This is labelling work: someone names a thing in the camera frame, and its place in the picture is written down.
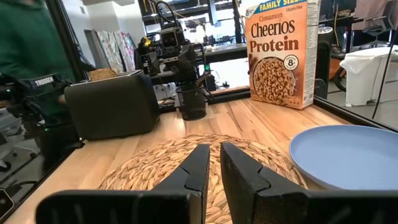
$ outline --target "light blue plate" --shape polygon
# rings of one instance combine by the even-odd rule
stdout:
[[[354,125],[321,126],[290,142],[297,169],[328,189],[398,190],[398,134]]]

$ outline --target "wooden table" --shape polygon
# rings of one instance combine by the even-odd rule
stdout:
[[[346,121],[316,106],[302,111],[250,99],[211,105],[207,116],[184,121],[176,112],[162,114],[151,133],[124,139],[88,142],[76,150],[15,211],[7,224],[34,223],[37,204],[46,196],[67,189],[95,189],[101,179],[136,152],[170,139],[196,133],[218,133],[251,139],[278,148],[289,155],[289,142],[309,128]],[[310,188],[316,188],[308,181]]]

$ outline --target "box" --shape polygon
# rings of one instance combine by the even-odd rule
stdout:
[[[251,98],[303,109],[313,102],[319,0],[271,0],[246,10]]]

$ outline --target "cheerios protein box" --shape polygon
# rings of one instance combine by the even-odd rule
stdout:
[[[271,0],[246,10],[251,98],[303,109],[313,102],[320,0]]]

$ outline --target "chair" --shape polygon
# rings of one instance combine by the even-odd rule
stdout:
[[[376,23],[381,21],[381,25],[375,25],[375,26],[368,27],[368,28],[365,28],[362,30],[362,32],[364,34],[369,34],[369,35],[376,37],[376,40],[360,46],[360,48],[359,48],[360,50],[365,45],[370,45],[370,48],[372,48],[372,47],[377,47],[378,44],[387,44],[387,42],[385,42],[385,41],[380,41],[378,39],[378,37],[380,34],[383,34],[385,32],[390,32],[394,28],[394,25],[391,22],[391,17],[392,17],[392,13],[394,12],[394,7],[396,4],[396,1],[397,0],[389,0],[387,2],[382,16],[366,18],[364,20],[364,22],[376,22]]]

